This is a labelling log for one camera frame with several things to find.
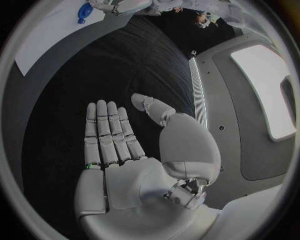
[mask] black fabric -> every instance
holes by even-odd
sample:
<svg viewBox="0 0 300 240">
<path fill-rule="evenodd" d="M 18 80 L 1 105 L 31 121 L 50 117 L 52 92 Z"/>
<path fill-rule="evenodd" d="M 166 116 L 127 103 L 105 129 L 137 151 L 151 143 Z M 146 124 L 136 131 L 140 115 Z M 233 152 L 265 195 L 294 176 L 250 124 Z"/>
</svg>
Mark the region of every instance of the black fabric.
<svg viewBox="0 0 300 240">
<path fill-rule="evenodd" d="M 218 53 L 213 61 L 230 92 L 238 121 L 241 174 L 247 180 L 284 174 L 292 159 L 295 138 L 271 140 L 260 102 L 243 72 L 230 58 L 234 51 L 231 48 Z"/>
<path fill-rule="evenodd" d="M 96 40 L 70 59 L 40 95 L 22 152 L 24 193 L 37 212 L 70 239 L 85 239 L 74 214 L 84 169 L 86 107 L 104 99 L 125 107 L 147 156 L 159 159 L 161 127 L 131 104 L 140 93 L 194 117 L 188 59 L 143 17 Z"/>
<path fill-rule="evenodd" d="M 148 18 L 158 26 L 176 45 L 190 58 L 191 52 L 202 53 L 224 41 L 236 36 L 234 29 L 222 18 L 211 22 L 208 27 L 200 28 L 196 22 L 197 12 L 183 9 L 179 13 L 175 11 L 163 12 L 160 17 Z"/>
</svg>

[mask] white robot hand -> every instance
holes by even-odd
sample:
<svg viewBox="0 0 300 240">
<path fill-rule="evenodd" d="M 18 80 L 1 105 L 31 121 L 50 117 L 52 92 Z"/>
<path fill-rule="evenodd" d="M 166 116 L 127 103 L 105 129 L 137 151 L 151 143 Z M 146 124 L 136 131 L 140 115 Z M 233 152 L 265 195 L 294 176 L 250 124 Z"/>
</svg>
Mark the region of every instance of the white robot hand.
<svg viewBox="0 0 300 240">
<path fill-rule="evenodd" d="M 202 186 L 220 171 L 213 137 L 195 119 L 155 98 L 135 93 L 131 100 L 164 126 L 161 162 L 146 157 L 125 108 L 103 100 L 90 103 L 85 170 L 74 199 L 77 219 L 91 239 L 169 239 L 194 221 L 204 222 L 194 232 L 203 234 L 216 218 L 202 204 Z"/>
</svg>

